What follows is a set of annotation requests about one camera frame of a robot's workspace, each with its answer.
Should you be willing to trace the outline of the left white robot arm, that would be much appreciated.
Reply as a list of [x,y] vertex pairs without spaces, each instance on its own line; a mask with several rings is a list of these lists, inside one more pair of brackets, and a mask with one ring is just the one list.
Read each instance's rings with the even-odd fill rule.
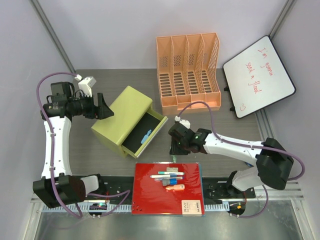
[[44,167],[41,179],[32,185],[34,193],[50,209],[81,203],[87,194],[97,200],[106,195],[107,188],[100,174],[75,177],[69,160],[73,117],[104,120],[114,116],[102,93],[97,94],[97,103],[94,103],[95,83],[96,79],[89,76],[78,82],[78,90],[67,81],[50,85],[51,95],[47,96],[41,113],[46,133]]

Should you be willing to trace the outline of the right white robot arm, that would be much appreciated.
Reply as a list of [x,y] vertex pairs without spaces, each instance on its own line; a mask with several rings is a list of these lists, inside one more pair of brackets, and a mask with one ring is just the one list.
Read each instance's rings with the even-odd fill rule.
[[214,135],[208,129],[192,131],[179,122],[176,122],[168,133],[171,136],[172,155],[223,155],[251,165],[251,168],[236,170],[230,174],[225,186],[230,197],[236,198],[244,191],[257,186],[266,185],[272,189],[284,190],[287,185],[294,161],[273,138],[264,142],[246,142]]

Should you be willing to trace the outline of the green metal drawer cabinet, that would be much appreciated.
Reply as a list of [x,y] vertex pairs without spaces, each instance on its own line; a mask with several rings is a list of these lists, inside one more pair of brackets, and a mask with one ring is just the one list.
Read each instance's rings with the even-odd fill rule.
[[[119,156],[137,159],[168,121],[153,110],[153,100],[127,86],[110,105],[114,116],[97,120],[91,130],[99,141]],[[141,144],[143,136],[152,130]]]

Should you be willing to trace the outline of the green highlighter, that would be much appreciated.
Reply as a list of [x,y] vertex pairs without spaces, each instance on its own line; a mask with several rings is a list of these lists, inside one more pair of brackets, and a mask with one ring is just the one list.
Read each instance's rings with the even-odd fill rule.
[[177,157],[176,157],[175,155],[172,155],[172,161],[173,161],[174,163],[177,162]]

